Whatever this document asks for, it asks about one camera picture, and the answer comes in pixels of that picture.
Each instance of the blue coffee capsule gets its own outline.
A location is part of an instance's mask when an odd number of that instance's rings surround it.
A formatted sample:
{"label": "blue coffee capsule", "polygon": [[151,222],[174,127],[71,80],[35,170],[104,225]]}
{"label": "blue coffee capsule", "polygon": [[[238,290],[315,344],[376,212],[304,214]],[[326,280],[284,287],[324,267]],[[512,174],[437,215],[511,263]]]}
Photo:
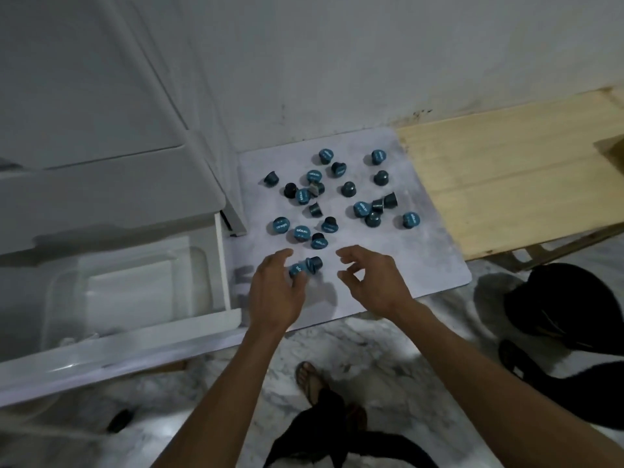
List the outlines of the blue coffee capsule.
{"label": "blue coffee capsule", "polygon": [[336,219],[334,217],[329,216],[321,225],[321,229],[325,233],[336,233],[338,231],[338,223],[336,222]]}
{"label": "blue coffee capsule", "polygon": [[380,215],[384,213],[384,200],[382,198],[372,201],[372,211]]}
{"label": "blue coffee capsule", "polygon": [[345,197],[353,197],[356,193],[355,184],[350,180],[345,182],[344,185],[340,188],[340,193]]}
{"label": "blue coffee capsule", "polygon": [[318,256],[306,258],[306,267],[310,274],[314,275],[323,267],[323,260]]}
{"label": "blue coffee capsule", "polygon": [[421,218],[415,212],[407,212],[403,214],[403,227],[413,228],[417,227],[421,222]]}
{"label": "blue coffee capsule", "polygon": [[356,202],[353,206],[355,216],[358,218],[364,218],[365,216],[368,216],[371,210],[371,204],[366,202]]}
{"label": "blue coffee capsule", "polygon": [[297,194],[297,186],[292,182],[287,183],[286,186],[284,187],[284,196],[286,198],[294,198],[296,194]]}
{"label": "blue coffee capsule", "polygon": [[372,178],[372,181],[375,182],[377,185],[384,186],[389,181],[388,173],[386,171],[379,171]]}
{"label": "blue coffee capsule", "polygon": [[383,149],[375,149],[372,153],[370,153],[372,157],[372,163],[376,166],[380,165],[386,160],[386,152]]}
{"label": "blue coffee capsule", "polygon": [[295,196],[299,205],[305,205],[310,201],[310,192],[308,192],[308,189],[299,189]]}
{"label": "blue coffee capsule", "polygon": [[308,171],[308,173],[306,174],[306,178],[308,179],[308,182],[312,184],[314,182],[320,182],[323,178],[323,174],[321,174],[321,172],[317,171],[316,169],[312,169],[312,171]]}
{"label": "blue coffee capsule", "polygon": [[265,184],[267,187],[273,187],[280,181],[280,178],[277,177],[275,171],[269,172],[269,174],[265,177]]}
{"label": "blue coffee capsule", "polygon": [[398,202],[396,201],[396,195],[394,195],[394,192],[389,193],[388,195],[384,197],[385,208],[394,208],[397,205],[398,205]]}
{"label": "blue coffee capsule", "polygon": [[273,220],[273,229],[275,233],[285,233],[290,228],[290,222],[285,216],[279,216],[275,220]]}
{"label": "blue coffee capsule", "polygon": [[318,197],[323,192],[325,192],[325,186],[322,182],[315,182],[313,184],[310,184],[310,187],[308,187],[308,192],[310,192],[310,195],[312,197]]}
{"label": "blue coffee capsule", "polygon": [[321,158],[321,164],[329,164],[334,158],[334,152],[331,149],[321,149],[318,151],[318,157]]}
{"label": "blue coffee capsule", "polygon": [[318,204],[318,202],[310,205],[308,209],[310,211],[310,215],[312,215],[314,218],[320,218],[323,216],[323,212],[321,212],[321,206]]}
{"label": "blue coffee capsule", "polygon": [[289,267],[288,268],[288,275],[292,279],[293,277],[295,277],[297,274],[299,274],[302,271],[307,271],[305,261],[302,261],[300,263],[295,263],[291,267]]}
{"label": "blue coffee capsule", "polygon": [[314,235],[312,235],[312,242],[310,243],[310,246],[312,246],[312,248],[314,248],[315,250],[322,250],[323,248],[327,247],[328,242],[325,239],[325,235],[322,233],[315,233]]}
{"label": "blue coffee capsule", "polygon": [[381,215],[377,212],[370,212],[364,221],[371,228],[378,227],[381,225]]}
{"label": "blue coffee capsule", "polygon": [[308,241],[310,239],[310,229],[305,225],[299,225],[292,231],[294,238],[299,242]]}
{"label": "blue coffee capsule", "polygon": [[331,168],[331,171],[334,173],[335,177],[342,177],[343,175],[345,175],[344,173],[347,172],[347,164],[343,162],[334,162],[331,165]]}

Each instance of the wooden bench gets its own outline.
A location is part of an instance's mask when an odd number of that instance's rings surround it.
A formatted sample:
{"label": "wooden bench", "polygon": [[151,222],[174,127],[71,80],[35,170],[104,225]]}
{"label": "wooden bench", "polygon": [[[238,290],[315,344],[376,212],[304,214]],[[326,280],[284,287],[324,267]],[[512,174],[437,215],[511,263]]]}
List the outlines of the wooden bench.
{"label": "wooden bench", "polygon": [[[397,133],[466,260],[526,248],[531,261],[505,266],[520,271],[624,231],[622,91]],[[558,251],[539,246],[589,230],[596,232]]]}

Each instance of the wall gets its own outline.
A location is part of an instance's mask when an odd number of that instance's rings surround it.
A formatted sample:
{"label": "wall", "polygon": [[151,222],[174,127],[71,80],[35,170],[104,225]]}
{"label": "wall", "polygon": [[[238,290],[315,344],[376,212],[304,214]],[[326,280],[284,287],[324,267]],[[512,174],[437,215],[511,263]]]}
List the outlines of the wall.
{"label": "wall", "polygon": [[239,151],[624,83],[622,0],[182,3]]}

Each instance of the wooden leg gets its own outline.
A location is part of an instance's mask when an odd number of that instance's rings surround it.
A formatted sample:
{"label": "wooden leg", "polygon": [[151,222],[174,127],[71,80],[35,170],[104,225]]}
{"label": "wooden leg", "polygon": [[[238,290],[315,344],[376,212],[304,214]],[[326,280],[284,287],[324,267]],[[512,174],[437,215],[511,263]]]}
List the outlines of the wooden leg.
{"label": "wooden leg", "polygon": [[564,244],[554,250],[547,250],[541,244],[527,246],[525,249],[529,256],[531,256],[529,261],[520,261],[511,251],[495,254],[494,256],[488,256],[485,259],[495,265],[503,267],[507,271],[511,271],[512,273],[530,271],[536,266],[545,265],[555,259],[561,259],[568,254],[581,251],[593,244],[600,243],[607,238],[620,235],[620,233],[624,233],[624,223],[618,223],[616,225],[611,225],[610,227],[593,231],[589,235],[582,236],[581,238],[574,240],[572,243]]}

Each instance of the person's right hand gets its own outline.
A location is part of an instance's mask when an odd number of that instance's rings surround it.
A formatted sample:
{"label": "person's right hand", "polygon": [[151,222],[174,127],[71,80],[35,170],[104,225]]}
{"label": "person's right hand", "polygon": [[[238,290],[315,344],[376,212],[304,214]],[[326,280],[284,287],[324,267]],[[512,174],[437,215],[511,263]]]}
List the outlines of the person's right hand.
{"label": "person's right hand", "polygon": [[[353,263],[346,271],[339,271],[338,277],[366,310],[393,320],[413,304],[392,256],[367,250],[358,244],[341,248],[336,254],[344,264]],[[364,269],[364,279],[360,281],[354,274],[361,269]]]}

